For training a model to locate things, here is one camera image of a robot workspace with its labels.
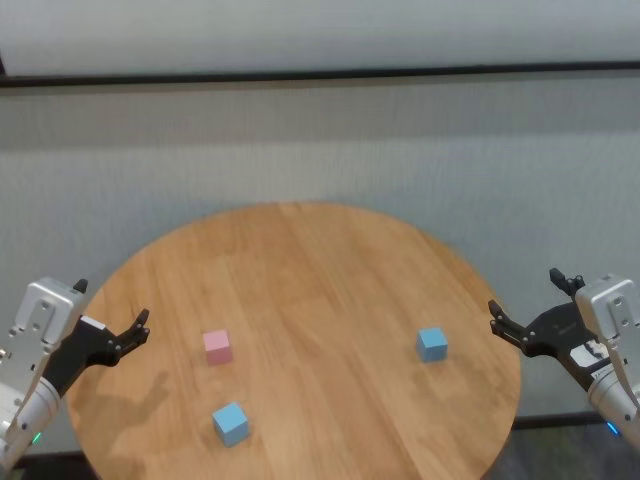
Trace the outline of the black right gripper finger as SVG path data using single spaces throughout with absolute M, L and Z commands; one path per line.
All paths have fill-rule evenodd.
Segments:
M 585 286 L 585 281 L 581 275 L 566 277 L 558 268 L 551 268 L 549 270 L 549 279 L 553 285 L 568 295 L 572 300 L 575 299 L 577 291 Z
M 525 329 L 513 321 L 495 300 L 488 302 L 488 309 L 492 316 L 490 320 L 491 332 L 516 348 L 522 349 Z

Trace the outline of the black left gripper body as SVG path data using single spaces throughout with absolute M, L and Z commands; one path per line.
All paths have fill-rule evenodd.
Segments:
M 104 324 L 82 316 L 51 355 L 43 377 L 59 395 L 65 395 L 87 368 L 116 365 L 119 361 L 118 345 L 117 336 Z

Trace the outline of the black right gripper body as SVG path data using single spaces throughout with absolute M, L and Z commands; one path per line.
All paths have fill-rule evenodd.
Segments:
M 595 373 L 610 364 L 606 348 L 582 320 L 578 307 L 553 307 L 529 324 L 520 348 L 527 357 L 555 358 L 580 386 L 590 386 Z

